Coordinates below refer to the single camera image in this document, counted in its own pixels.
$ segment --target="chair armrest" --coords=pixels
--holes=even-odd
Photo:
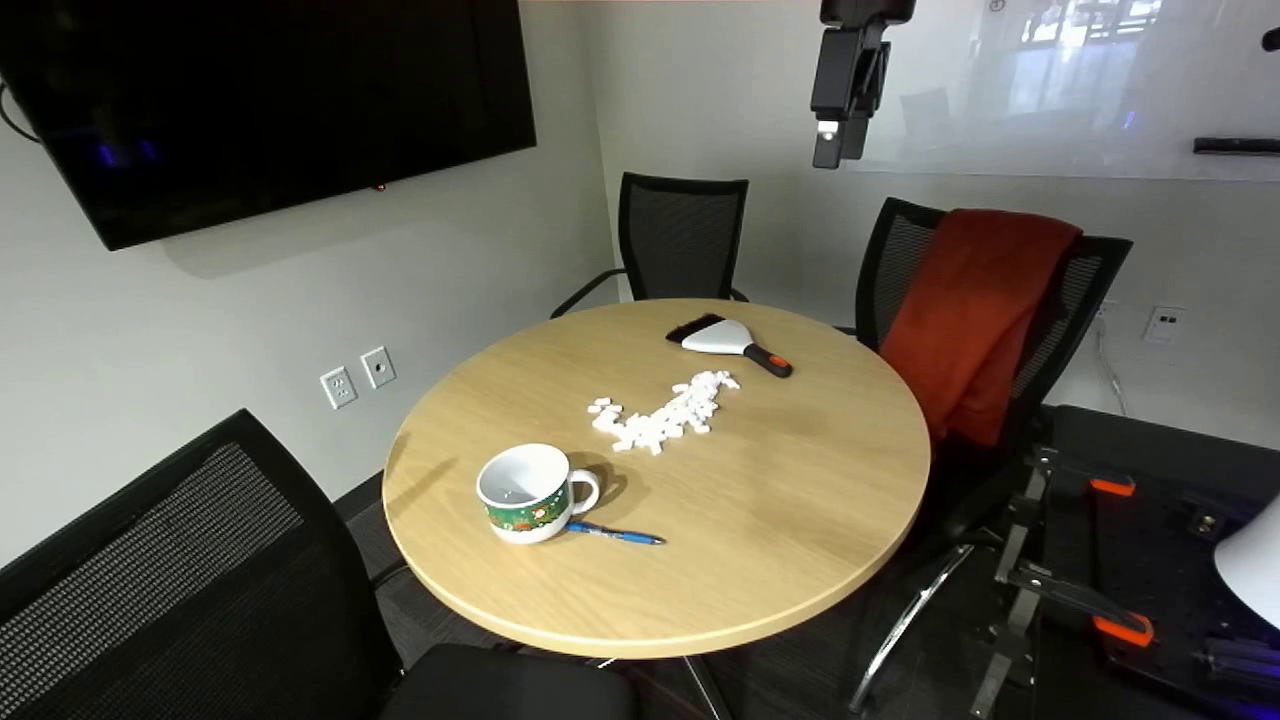
[[[570,302],[580,302],[584,296],[591,296],[604,280],[618,276],[624,267],[607,267],[598,276],[591,276],[584,286],[576,286],[563,302],[551,308],[551,317],[563,317]]]

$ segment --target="table leg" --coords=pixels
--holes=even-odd
[[[682,666],[688,666],[692,687],[705,696],[705,702],[708,702],[712,720],[732,720],[732,710],[728,710],[728,702],[724,702],[724,696],[720,696],[717,678],[712,678],[712,676],[705,676],[705,666],[694,666],[694,658],[692,658],[692,655],[682,655]]]

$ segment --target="white wall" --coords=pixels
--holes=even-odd
[[[1012,70],[1020,49],[1009,45],[1009,25],[1024,25],[1032,6],[1037,0],[920,0],[914,21],[888,30],[892,69],[866,160],[816,172],[816,0],[598,0],[589,53],[604,176],[749,176],[739,286],[841,323],[850,321],[861,253],[882,194],[1024,206],[1131,237],[1116,308],[1051,400],[1280,446],[1280,183],[1267,178],[1280,160],[1188,155],[1196,132],[1265,132],[1267,116],[1280,137],[1280,54],[1265,54],[1271,83],[1256,69],[1256,39],[1280,25],[1280,6],[1162,0],[1160,30],[1090,45],[1128,54],[1131,70],[1065,49],[1046,54],[1069,74],[1051,92],[1043,74],[1020,88]],[[1251,97],[1267,83],[1271,109],[1235,112],[1233,88],[1188,88],[1183,69],[1204,53],[1221,58],[1196,74],[1233,83],[1235,70],[1247,81],[1235,92]],[[1041,105],[1003,105],[1020,92],[1041,92]],[[1188,105],[1196,119],[1221,125],[1156,116],[1156,132],[1135,137],[1110,97],[1143,101],[1148,112]],[[1143,339],[1150,308],[1181,313],[1175,339]]]
[[[537,146],[102,253],[49,155],[0,132],[0,563],[230,409],[339,494],[413,400],[607,265],[580,11],[522,4]],[[399,380],[326,413],[316,377]]]

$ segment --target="white scattered pieces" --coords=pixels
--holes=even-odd
[[[589,405],[591,426],[613,437],[616,451],[642,446],[650,457],[665,451],[665,439],[682,431],[708,437],[717,415],[720,389],[739,389],[728,371],[694,371],[688,382],[671,382],[671,400],[650,415],[624,415],[624,409],[607,396]]]

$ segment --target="black tv screen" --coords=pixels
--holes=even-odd
[[[108,249],[515,151],[515,0],[0,0],[0,74]]]

